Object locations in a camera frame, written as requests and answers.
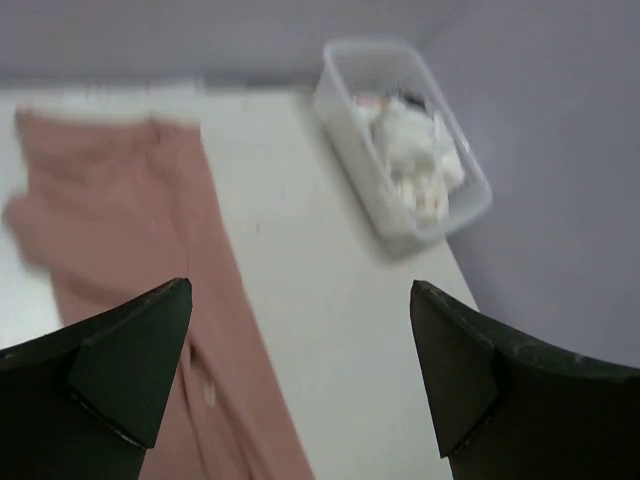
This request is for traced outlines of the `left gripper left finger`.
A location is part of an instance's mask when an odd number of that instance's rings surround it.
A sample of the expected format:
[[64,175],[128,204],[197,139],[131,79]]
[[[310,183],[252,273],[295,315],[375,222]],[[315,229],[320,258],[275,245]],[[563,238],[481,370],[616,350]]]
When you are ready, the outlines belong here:
[[191,283],[176,278],[2,350],[2,478],[138,478],[191,312]]

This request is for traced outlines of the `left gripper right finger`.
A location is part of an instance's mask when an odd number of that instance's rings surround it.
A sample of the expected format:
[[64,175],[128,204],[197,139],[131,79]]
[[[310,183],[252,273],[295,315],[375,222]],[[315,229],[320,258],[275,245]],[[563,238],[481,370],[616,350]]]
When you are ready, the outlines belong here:
[[564,350],[426,281],[413,338],[440,456],[457,479],[635,479],[639,372]]

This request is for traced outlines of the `pink printed t-shirt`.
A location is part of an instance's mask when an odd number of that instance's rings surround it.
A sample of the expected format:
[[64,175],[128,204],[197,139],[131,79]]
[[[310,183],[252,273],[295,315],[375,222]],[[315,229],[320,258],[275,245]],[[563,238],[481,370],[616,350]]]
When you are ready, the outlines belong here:
[[145,479],[309,479],[224,230],[198,127],[16,114],[28,187],[4,217],[71,325],[168,280],[189,332]]

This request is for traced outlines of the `white printed t-shirt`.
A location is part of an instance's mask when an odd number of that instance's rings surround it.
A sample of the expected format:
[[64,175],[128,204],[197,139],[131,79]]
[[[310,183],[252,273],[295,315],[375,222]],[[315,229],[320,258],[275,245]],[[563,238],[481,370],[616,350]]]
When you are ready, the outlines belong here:
[[408,91],[352,101],[402,205],[420,223],[442,222],[465,172],[441,112]]

